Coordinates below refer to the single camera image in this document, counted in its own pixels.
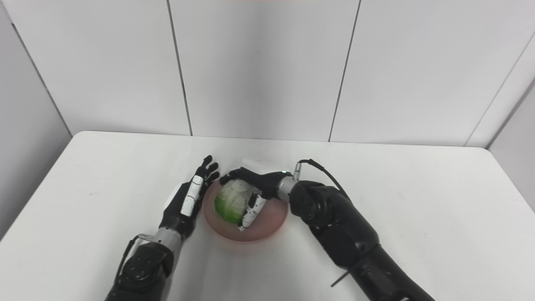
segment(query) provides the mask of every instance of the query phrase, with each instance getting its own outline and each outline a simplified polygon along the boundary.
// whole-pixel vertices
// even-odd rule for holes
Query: white wall
[[[3,0],[73,134],[189,134],[165,0]]]
[[[535,76],[533,0],[4,2],[73,133],[485,147]]]
[[[327,141],[357,4],[171,0],[193,134]]]
[[[0,3],[0,239],[70,138]]]
[[[535,210],[535,80],[490,151]]]
[[[533,0],[363,0],[331,140],[464,145],[534,16]],[[520,91],[531,79],[517,79]],[[512,107],[518,96],[502,101]]]

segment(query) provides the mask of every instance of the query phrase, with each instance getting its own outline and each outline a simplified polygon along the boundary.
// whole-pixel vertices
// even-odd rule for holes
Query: white table
[[[0,243],[0,300],[104,300],[126,243],[207,154],[293,170],[312,157],[344,186],[385,250],[437,301],[535,298],[535,214],[480,148],[82,132]],[[312,167],[301,178],[329,183]],[[201,216],[167,300],[367,300],[295,216],[234,245]]]

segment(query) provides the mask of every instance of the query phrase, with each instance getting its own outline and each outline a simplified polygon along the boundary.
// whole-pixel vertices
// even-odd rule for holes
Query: cable
[[[123,258],[121,259],[121,263],[119,264],[119,268],[117,269],[117,273],[115,274],[115,280],[113,282],[114,287],[117,287],[117,284],[119,282],[119,275],[121,274],[121,270],[123,269],[123,266],[125,264],[126,257],[128,256],[128,254],[130,254],[130,250],[132,249],[132,246],[134,246],[138,238],[139,235],[136,235],[128,242],[128,245],[126,245],[125,252],[123,253]]]
[[[319,164],[318,162],[316,162],[316,161],[314,161],[312,159],[299,160],[298,163],[306,163],[308,165],[312,165],[315,168],[321,170],[324,174],[327,175],[327,177],[329,177],[329,179],[331,179],[331,181],[336,185],[336,187],[338,188],[338,190],[340,190],[340,192],[343,194],[343,196],[346,197],[348,200],[350,199],[349,196],[347,195],[346,191],[342,188],[342,185],[340,185],[340,183],[338,183],[338,181],[333,177],[333,175],[331,175],[331,173],[328,172],[325,169],[325,167],[323,167],[321,164]]]

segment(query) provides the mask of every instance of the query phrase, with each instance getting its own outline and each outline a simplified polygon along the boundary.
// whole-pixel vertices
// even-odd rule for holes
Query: bowl
[[[270,199],[266,201],[251,226],[245,231],[240,231],[236,224],[224,221],[216,212],[215,199],[221,188],[223,186],[219,181],[215,181],[208,188],[204,195],[202,210],[210,228],[222,238],[239,244],[258,243],[274,235],[286,220],[288,203]]]

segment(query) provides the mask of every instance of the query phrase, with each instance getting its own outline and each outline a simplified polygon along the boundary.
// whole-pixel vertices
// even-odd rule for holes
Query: robotic arm
[[[156,235],[139,234],[130,241],[106,301],[161,300],[180,248],[195,228],[195,219],[201,208],[199,199],[219,178],[219,172],[214,172],[218,164],[209,165],[211,161],[212,156],[207,156],[193,178],[173,191]],[[123,264],[138,238],[147,242],[139,245]]]
[[[299,180],[302,162],[323,169],[339,189]],[[312,159],[302,160],[297,164],[295,174],[297,177],[283,171],[258,175],[239,168],[223,176],[220,182],[225,184],[231,179],[241,179],[257,187],[263,199],[277,198],[288,202],[292,214],[309,226],[332,261],[347,271],[344,276],[350,274],[371,301],[434,301],[385,252],[377,232],[321,165]],[[253,210],[253,204],[250,202],[247,213]]]

